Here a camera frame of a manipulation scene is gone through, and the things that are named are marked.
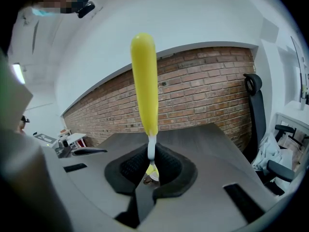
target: yellow-handled utensil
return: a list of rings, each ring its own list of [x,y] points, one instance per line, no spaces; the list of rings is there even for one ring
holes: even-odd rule
[[[149,137],[148,159],[155,159],[158,134],[158,74],[155,43],[147,33],[139,33],[131,42],[134,84],[141,122]]]

